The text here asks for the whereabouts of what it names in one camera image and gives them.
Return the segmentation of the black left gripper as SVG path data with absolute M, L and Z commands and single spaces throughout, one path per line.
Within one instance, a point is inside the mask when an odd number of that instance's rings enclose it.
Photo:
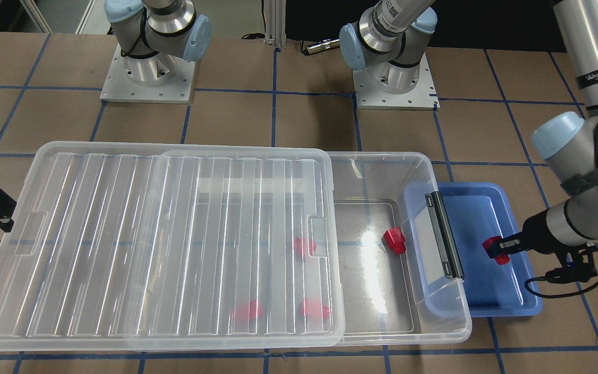
M 482 246 L 488 249 L 488 257 L 502 258 L 520 253 L 523 248 L 540 254 L 555 254 L 560 267 L 548 271 L 541 277 L 530 278 L 525 281 L 526 284 L 588 282 L 598 276 L 593 257 L 593 253 L 598 251 L 596 246 L 588 242 L 578 245 L 563 244 L 550 232 L 546 215 L 547 213 L 542 211 L 525 220 L 521 239 L 518 236 L 493 236 L 486 239 Z

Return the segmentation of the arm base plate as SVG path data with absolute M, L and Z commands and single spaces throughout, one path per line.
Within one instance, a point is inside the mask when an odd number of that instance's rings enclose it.
M 159 53 L 133 59 L 116 46 L 100 94 L 105 102 L 190 104 L 197 63 Z
M 433 111 L 441 108 L 426 55 L 411 68 L 387 62 L 353 71 L 352 76 L 359 109 Z

